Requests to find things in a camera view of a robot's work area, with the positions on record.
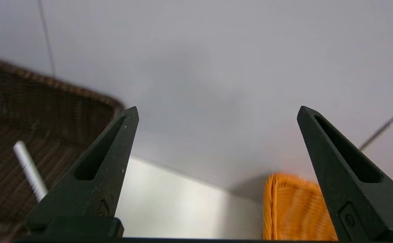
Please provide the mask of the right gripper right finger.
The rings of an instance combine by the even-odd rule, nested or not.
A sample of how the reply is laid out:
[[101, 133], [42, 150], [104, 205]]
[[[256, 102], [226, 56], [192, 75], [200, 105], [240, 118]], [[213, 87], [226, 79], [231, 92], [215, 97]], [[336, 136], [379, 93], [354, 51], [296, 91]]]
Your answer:
[[393, 241], [393, 180], [316, 110], [297, 122], [338, 240]]

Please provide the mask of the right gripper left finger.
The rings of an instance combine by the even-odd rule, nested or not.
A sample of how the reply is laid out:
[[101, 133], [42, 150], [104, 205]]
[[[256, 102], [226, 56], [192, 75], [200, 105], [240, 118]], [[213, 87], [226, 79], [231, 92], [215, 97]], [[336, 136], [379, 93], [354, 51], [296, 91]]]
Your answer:
[[31, 234], [122, 235], [115, 217], [138, 109], [120, 112], [25, 220]]

